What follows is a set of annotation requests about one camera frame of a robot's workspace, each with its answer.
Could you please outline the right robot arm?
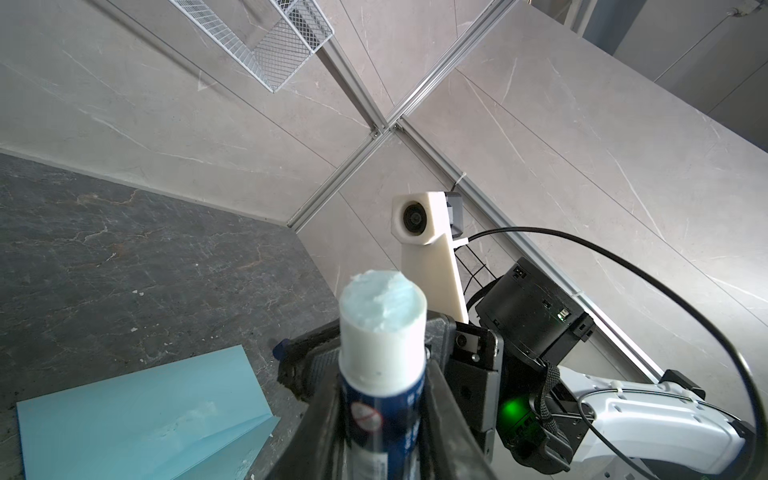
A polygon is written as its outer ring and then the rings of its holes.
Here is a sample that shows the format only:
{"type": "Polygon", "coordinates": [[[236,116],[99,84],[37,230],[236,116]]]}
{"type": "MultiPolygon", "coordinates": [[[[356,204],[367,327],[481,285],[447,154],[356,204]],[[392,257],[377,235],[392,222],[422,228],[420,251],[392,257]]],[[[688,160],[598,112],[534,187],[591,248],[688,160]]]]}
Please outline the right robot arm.
{"type": "Polygon", "coordinates": [[[657,384],[524,364],[498,331],[430,313],[414,463],[424,479],[482,474],[495,438],[543,474],[614,456],[629,478],[749,479],[760,433],[675,370],[657,384]]]}

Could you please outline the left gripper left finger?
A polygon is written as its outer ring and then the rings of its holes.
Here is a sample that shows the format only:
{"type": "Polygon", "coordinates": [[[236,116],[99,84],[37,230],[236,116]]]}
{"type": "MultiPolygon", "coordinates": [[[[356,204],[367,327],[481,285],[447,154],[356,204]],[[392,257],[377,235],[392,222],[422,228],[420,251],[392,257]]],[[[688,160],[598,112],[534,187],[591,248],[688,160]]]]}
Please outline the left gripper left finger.
{"type": "Polygon", "coordinates": [[[339,369],[326,370],[286,450],[267,479],[341,479],[344,440],[339,369]]]}

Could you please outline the glue stick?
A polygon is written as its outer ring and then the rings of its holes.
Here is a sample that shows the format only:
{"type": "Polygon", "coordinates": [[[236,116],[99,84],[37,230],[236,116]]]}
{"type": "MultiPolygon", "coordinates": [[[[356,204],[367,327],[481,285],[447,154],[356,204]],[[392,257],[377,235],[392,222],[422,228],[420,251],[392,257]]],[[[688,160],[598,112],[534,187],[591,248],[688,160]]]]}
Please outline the glue stick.
{"type": "Polygon", "coordinates": [[[351,479],[415,479],[427,301],[395,270],[352,278],[339,299],[340,389],[351,479]]]}

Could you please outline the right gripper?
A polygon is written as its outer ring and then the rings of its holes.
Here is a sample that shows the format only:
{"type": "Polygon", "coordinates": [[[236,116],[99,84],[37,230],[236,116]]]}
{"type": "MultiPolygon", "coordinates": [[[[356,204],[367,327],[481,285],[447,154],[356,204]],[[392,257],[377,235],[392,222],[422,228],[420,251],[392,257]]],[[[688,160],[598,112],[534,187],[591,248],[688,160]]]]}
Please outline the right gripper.
{"type": "MultiPolygon", "coordinates": [[[[427,312],[425,346],[434,359],[486,460],[493,458],[503,363],[503,339],[494,331],[427,312]]],[[[334,320],[273,349],[278,382],[310,403],[326,370],[338,365],[340,321],[334,320]]]]}

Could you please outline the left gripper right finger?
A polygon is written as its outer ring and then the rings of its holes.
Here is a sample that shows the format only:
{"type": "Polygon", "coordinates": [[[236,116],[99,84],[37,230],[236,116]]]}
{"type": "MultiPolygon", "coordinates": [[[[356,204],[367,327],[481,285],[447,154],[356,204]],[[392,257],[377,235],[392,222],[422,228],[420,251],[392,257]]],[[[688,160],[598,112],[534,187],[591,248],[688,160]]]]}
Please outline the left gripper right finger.
{"type": "Polygon", "coordinates": [[[426,363],[424,378],[420,406],[420,478],[497,479],[435,360],[426,363]]]}

